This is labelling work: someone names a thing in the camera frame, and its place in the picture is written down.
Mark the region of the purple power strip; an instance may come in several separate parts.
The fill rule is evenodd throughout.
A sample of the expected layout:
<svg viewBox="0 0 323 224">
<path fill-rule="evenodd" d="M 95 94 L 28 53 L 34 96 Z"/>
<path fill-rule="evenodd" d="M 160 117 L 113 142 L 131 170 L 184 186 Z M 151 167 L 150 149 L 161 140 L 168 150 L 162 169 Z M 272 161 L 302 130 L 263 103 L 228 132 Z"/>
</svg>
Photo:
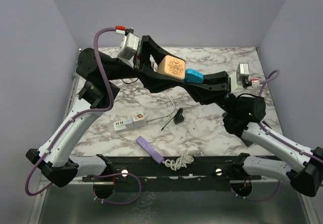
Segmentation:
<svg viewBox="0 0 323 224">
<path fill-rule="evenodd" d="M 162 164 L 165 162 L 164 157 L 159 154 L 154 147 L 148 143 L 143 137 L 139 136 L 136 139 L 137 144 L 139 144 L 150 156 L 151 158 L 157 163 Z"/>
</svg>

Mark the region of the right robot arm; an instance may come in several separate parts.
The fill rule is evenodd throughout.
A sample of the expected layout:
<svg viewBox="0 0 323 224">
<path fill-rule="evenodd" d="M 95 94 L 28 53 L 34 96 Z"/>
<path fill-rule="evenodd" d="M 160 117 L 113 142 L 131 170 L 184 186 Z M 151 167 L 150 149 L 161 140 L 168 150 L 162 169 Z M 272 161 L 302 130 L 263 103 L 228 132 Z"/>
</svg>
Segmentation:
<svg viewBox="0 0 323 224">
<path fill-rule="evenodd" d="M 265 99 L 261 95 L 234 91 L 239 88 L 264 88 L 266 79 L 250 79 L 249 74 L 220 72 L 204 75 L 201 82 L 185 80 L 182 87 L 200 104 L 215 103 L 224 110 L 226 131 L 245 144 L 257 144 L 278 160 L 241 153 L 232 163 L 237 179 L 264 176 L 287 182 L 297 192 L 314 197 L 322 184 L 322 148 L 311 149 L 275 132 L 264 124 Z"/>
</svg>

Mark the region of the black charger with cable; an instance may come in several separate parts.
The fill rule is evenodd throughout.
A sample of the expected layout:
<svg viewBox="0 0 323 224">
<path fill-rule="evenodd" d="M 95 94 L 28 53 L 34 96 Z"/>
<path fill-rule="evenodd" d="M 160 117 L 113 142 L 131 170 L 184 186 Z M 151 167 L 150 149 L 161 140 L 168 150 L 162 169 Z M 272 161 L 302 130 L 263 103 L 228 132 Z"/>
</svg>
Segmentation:
<svg viewBox="0 0 323 224">
<path fill-rule="evenodd" d="M 176 114 L 161 128 L 161 131 L 164 130 L 164 128 L 171 122 L 173 121 L 175 125 L 182 123 L 184 121 L 184 116 L 183 116 L 183 111 L 184 109 L 180 107 Z"/>
</svg>

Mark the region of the white power strip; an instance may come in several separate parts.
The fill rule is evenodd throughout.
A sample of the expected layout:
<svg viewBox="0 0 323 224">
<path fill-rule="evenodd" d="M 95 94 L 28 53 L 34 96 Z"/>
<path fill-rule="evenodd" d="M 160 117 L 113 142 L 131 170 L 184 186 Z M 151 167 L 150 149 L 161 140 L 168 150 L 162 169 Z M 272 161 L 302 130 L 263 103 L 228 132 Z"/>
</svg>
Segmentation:
<svg viewBox="0 0 323 224">
<path fill-rule="evenodd" d="M 128 131 L 134 128 L 132 119 L 125 119 L 113 123 L 114 131 L 116 133 Z"/>
</svg>

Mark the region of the beige cube socket adapter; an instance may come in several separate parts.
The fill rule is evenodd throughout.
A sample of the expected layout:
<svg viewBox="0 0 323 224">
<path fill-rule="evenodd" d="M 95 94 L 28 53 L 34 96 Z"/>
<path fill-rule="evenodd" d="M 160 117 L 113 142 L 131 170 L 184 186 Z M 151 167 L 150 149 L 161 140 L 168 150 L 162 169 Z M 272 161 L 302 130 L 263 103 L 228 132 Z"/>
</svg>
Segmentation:
<svg viewBox="0 0 323 224">
<path fill-rule="evenodd" d="M 167 55 L 157 67 L 157 72 L 178 80 L 185 79 L 186 62 L 182 59 Z"/>
</svg>

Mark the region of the black flat pad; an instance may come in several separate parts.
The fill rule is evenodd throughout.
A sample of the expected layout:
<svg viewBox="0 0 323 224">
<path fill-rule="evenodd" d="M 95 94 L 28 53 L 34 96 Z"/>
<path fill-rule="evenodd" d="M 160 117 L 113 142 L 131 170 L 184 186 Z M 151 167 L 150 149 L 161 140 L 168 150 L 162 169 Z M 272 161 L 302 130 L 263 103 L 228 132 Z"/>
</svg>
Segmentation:
<svg viewBox="0 0 323 224">
<path fill-rule="evenodd" d="M 268 136 L 266 133 L 271 131 L 271 127 L 268 127 L 262 123 L 249 123 L 247 129 L 243 131 L 241 140 L 249 147 L 251 144 L 257 144 L 263 146 L 267 141 Z"/>
</svg>

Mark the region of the blue charger plug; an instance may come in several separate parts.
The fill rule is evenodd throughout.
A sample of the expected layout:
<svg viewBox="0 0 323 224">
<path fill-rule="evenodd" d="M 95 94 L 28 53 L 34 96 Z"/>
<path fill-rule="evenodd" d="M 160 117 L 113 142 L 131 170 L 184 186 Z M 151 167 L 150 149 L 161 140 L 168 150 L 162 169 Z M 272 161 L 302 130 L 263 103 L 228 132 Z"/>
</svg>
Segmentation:
<svg viewBox="0 0 323 224">
<path fill-rule="evenodd" d="M 203 83 L 203 80 L 204 75 L 201 72 L 194 69 L 186 69 L 184 79 L 185 82 L 201 84 Z"/>
</svg>

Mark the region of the white cube socket adapter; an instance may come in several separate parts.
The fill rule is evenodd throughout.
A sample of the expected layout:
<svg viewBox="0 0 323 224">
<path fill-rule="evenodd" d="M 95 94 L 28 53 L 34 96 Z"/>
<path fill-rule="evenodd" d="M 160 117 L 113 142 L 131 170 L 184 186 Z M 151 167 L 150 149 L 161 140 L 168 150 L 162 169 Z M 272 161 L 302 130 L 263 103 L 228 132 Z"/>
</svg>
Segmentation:
<svg viewBox="0 0 323 224">
<path fill-rule="evenodd" d="M 142 128 L 146 125 L 146 118 L 142 110 L 132 112 L 134 128 Z"/>
</svg>

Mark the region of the aluminium frame rail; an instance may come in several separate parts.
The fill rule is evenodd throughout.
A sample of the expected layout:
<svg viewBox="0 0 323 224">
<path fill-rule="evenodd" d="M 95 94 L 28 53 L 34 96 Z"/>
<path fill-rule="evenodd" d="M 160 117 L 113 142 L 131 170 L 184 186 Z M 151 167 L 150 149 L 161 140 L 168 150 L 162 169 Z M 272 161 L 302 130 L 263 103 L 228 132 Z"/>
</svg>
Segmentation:
<svg viewBox="0 0 323 224">
<path fill-rule="evenodd" d="M 76 99 L 77 89 L 78 89 L 78 85 L 79 85 L 79 81 L 80 81 L 80 76 L 76 72 L 77 67 L 78 67 L 78 64 L 76 63 L 75 68 L 74 68 L 74 72 L 72 75 L 72 86 L 71 86 L 70 93 L 68 96 L 67 106 L 66 106 L 66 109 L 64 112 L 62 127 L 65 125 L 65 123 L 66 123 L 65 119 L 67 118 L 69 113 L 72 111 L 72 108 L 74 106 L 75 99 Z"/>
</svg>

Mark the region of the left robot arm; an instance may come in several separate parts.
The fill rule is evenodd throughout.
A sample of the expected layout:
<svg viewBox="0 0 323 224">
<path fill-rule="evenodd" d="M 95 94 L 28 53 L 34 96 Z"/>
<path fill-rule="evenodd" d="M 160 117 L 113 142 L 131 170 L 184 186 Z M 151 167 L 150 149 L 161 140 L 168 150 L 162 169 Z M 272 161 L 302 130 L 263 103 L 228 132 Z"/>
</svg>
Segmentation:
<svg viewBox="0 0 323 224">
<path fill-rule="evenodd" d="M 113 108 L 120 89 L 111 80 L 137 77 L 143 38 L 131 32 L 123 37 L 118 56 L 112 58 L 94 46 L 81 50 L 76 73 L 86 80 L 68 116 L 51 138 L 39 149 L 29 149 L 27 159 L 58 187 L 64 187 L 75 177 L 96 176 L 101 181 L 110 178 L 109 160 L 101 154 L 73 157 L 76 144 L 88 128 Z"/>
</svg>

